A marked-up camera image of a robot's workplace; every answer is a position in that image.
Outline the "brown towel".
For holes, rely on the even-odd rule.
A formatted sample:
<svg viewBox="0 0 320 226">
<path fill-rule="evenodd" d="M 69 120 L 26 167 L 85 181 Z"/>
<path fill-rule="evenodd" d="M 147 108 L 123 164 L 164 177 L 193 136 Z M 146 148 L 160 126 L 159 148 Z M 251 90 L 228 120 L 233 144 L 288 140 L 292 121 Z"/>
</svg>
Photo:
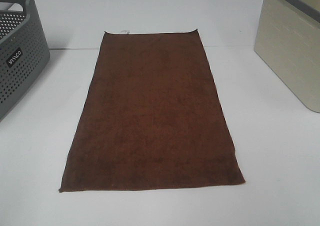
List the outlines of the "brown towel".
<svg viewBox="0 0 320 226">
<path fill-rule="evenodd" d="M 198 31 L 106 32 L 59 191 L 244 182 Z"/>
</svg>

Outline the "beige storage box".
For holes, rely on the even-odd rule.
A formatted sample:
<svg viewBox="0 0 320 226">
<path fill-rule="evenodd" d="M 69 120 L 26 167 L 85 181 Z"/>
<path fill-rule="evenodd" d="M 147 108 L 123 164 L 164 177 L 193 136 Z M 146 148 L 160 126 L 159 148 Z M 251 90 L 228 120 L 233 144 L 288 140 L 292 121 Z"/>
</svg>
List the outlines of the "beige storage box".
<svg viewBox="0 0 320 226">
<path fill-rule="evenodd" d="M 320 111 L 320 0 L 263 0 L 253 49 L 305 107 Z"/>
</svg>

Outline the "grey perforated plastic basket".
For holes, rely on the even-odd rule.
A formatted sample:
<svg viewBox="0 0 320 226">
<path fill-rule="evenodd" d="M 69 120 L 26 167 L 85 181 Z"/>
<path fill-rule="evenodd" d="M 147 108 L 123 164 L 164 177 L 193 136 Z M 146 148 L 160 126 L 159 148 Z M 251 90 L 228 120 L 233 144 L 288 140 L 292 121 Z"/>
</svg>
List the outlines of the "grey perforated plastic basket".
<svg viewBox="0 0 320 226">
<path fill-rule="evenodd" d="M 24 96 L 50 60 L 35 0 L 0 0 L 18 10 L 0 12 L 0 116 Z"/>
</svg>

